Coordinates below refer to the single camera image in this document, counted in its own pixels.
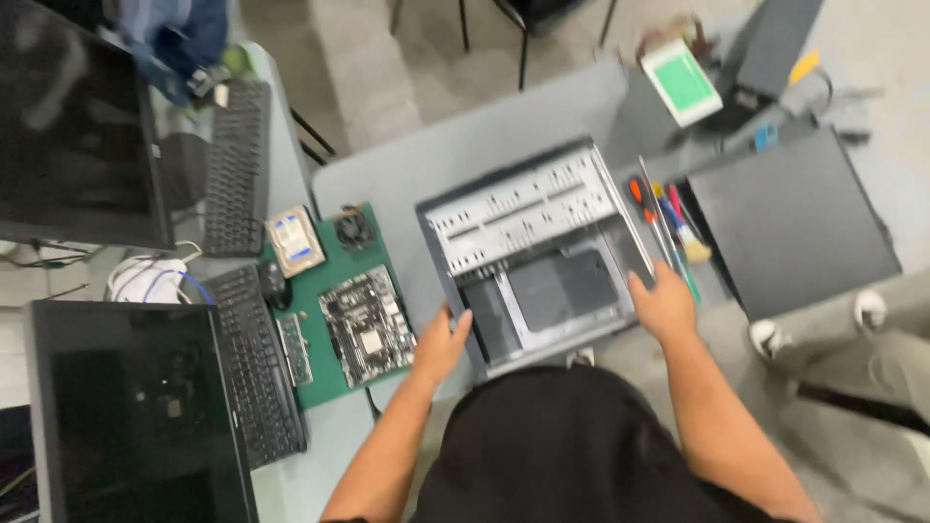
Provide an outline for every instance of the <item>black shirt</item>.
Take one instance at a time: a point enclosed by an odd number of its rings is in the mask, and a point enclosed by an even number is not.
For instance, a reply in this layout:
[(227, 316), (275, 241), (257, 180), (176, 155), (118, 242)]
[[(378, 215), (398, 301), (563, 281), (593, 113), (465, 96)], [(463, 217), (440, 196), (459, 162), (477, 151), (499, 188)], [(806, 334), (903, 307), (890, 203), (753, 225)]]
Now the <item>black shirt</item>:
[(696, 478), (639, 391), (608, 371), (574, 366), (514, 372), (465, 396), (412, 521), (772, 518)]

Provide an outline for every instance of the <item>black chair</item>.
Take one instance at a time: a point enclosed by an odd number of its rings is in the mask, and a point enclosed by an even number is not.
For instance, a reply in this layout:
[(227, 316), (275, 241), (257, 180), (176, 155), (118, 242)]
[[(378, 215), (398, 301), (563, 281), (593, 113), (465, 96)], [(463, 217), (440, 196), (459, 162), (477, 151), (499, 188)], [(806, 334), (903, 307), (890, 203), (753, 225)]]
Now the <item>black chair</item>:
[[(307, 123), (307, 120), (303, 119), (303, 116), (301, 116), (300, 113), (298, 113), (297, 111), (294, 111), (293, 107), (291, 108), (291, 117), (293, 117), (294, 120), (297, 121), (299, 126), (303, 127), (303, 130), (309, 132), (310, 136), (313, 136), (313, 139), (318, 141), (320, 145), (322, 145), (323, 148), (326, 149), (327, 153), (329, 153), (330, 155), (336, 154), (336, 150), (333, 149), (333, 147), (329, 145), (329, 143), (326, 142), (326, 140), (324, 140), (322, 136), (320, 136), (320, 133), (316, 132), (316, 129), (314, 129), (313, 127), (311, 127), (310, 124)], [(316, 151), (311, 149), (310, 145), (307, 145), (300, 138), (298, 138), (298, 141), (300, 142), (300, 149), (303, 151), (304, 154), (306, 154), (310, 158), (313, 158), (313, 161), (319, 164), (320, 166), (326, 165), (326, 161), (323, 159), (323, 157), (319, 155)]]
[[(523, 32), (523, 46), (520, 50), (520, 90), (524, 88), (526, 76), (526, 51), (529, 48), (531, 36), (542, 36), (549, 32), (560, 21), (564, 20), (572, 11), (581, 7), (590, 0), (494, 0), (507, 18)], [(397, 32), (400, 24), (401, 6), (404, 0), (395, 0), (391, 16), (391, 34)], [(614, 9), (617, 0), (610, 0), (607, 16), (604, 19), (604, 28), (601, 31), (600, 47), (604, 46), (610, 22), (614, 18)], [(468, 38), (468, 21), (465, 16), (465, 0), (458, 0), (458, 14), (461, 18), (462, 41), (465, 52), (471, 50)]]

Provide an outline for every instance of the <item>computer mouse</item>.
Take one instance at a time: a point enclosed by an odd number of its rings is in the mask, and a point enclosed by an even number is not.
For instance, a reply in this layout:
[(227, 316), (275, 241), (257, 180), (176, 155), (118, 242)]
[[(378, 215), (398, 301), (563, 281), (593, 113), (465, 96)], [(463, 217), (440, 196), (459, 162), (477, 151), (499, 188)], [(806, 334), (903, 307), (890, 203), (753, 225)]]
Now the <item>computer mouse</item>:
[(261, 296), (266, 302), (279, 311), (285, 310), (291, 303), (290, 282), (285, 278), (281, 265), (275, 260), (259, 263), (259, 286)]

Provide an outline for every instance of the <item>motherboard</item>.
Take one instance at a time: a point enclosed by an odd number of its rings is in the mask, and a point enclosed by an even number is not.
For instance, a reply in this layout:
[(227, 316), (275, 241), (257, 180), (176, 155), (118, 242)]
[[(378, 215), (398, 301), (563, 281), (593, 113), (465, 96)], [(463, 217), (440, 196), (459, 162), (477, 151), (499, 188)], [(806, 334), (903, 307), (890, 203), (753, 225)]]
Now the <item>motherboard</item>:
[(416, 338), (384, 265), (340, 283), (319, 300), (350, 388), (413, 362)]

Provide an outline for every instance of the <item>monitor stand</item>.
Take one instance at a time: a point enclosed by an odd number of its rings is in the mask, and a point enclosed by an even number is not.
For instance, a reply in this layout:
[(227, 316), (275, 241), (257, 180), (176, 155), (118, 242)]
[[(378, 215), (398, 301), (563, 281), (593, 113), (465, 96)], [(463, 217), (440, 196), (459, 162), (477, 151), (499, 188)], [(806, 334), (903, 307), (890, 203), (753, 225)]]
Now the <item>monitor stand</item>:
[(173, 132), (159, 143), (159, 179), (169, 211), (191, 208), (206, 192), (206, 153), (209, 144), (189, 132)]

